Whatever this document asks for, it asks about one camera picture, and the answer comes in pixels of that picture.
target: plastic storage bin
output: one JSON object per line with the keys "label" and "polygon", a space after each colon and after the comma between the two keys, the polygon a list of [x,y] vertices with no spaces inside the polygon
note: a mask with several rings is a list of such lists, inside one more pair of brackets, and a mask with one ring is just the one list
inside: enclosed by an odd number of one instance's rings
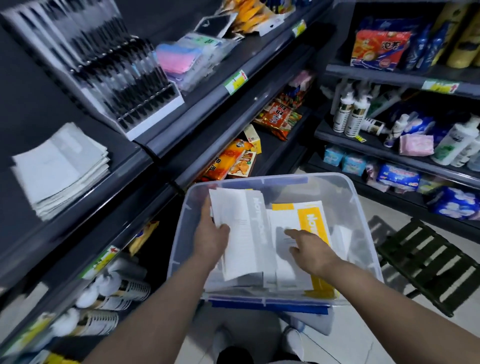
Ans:
{"label": "plastic storage bin", "polygon": [[[208,190],[216,186],[259,190],[264,194],[267,208],[271,208],[271,203],[321,200],[332,236],[332,248],[340,257],[372,272],[378,280],[383,281],[370,229],[357,192],[350,178],[341,173],[287,174],[193,185],[188,190],[183,202],[170,256],[168,277],[192,254],[193,235],[200,220],[201,206]],[[336,225],[352,230],[349,246],[345,246],[342,239],[335,240],[336,237],[332,232]],[[232,307],[241,307],[239,303],[244,303],[246,308],[251,308],[252,304],[258,304],[267,309],[293,312],[315,312],[315,306],[320,309],[320,306],[348,304],[342,296],[333,300],[320,300],[298,293],[294,295],[291,292],[268,292],[262,288],[222,290],[218,293],[204,293],[202,298],[214,301],[213,304],[218,306],[229,306],[230,302]]]}

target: person's left hand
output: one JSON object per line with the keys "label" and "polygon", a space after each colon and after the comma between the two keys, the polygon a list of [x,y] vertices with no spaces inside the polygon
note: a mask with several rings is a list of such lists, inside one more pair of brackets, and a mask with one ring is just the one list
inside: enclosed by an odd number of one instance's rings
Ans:
{"label": "person's left hand", "polygon": [[220,228],[215,226],[210,217],[210,206],[210,196],[208,195],[202,206],[200,222],[195,230],[193,255],[208,264],[209,269],[212,270],[227,248],[230,227],[227,224],[223,224]]}

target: forearm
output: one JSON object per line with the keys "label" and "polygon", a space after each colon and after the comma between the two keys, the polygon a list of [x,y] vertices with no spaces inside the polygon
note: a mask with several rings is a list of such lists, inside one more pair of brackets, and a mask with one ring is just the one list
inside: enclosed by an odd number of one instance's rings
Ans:
{"label": "forearm", "polygon": [[343,262],[325,279],[357,310],[397,364],[480,363],[480,339]]}
{"label": "forearm", "polygon": [[191,257],[86,358],[84,364],[173,364],[209,274]]}

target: foot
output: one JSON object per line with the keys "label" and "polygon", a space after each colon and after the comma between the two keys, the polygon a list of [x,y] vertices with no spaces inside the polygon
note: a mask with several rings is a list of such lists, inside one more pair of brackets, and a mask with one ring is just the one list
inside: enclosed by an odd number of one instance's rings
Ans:
{"label": "foot", "polygon": [[216,363],[220,353],[229,346],[233,346],[232,334],[225,326],[220,326],[218,329],[216,329],[212,342],[214,363]]}
{"label": "foot", "polygon": [[292,328],[288,327],[282,334],[282,350],[295,354],[303,361],[303,344],[300,333]]}

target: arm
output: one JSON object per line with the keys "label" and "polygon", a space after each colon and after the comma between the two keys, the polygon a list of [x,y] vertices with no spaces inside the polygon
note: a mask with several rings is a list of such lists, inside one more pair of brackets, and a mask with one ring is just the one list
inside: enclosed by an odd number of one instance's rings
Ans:
{"label": "arm", "polygon": [[295,261],[333,285],[397,364],[480,363],[480,339],[340,259],[318,236],[285,230]]}
{"label": "arm", "polygon": [[210,199],[202,207],[193,255],[83,361],[84,364],[173,364],[210,271],[227,247],[230,229],[217,229]]}

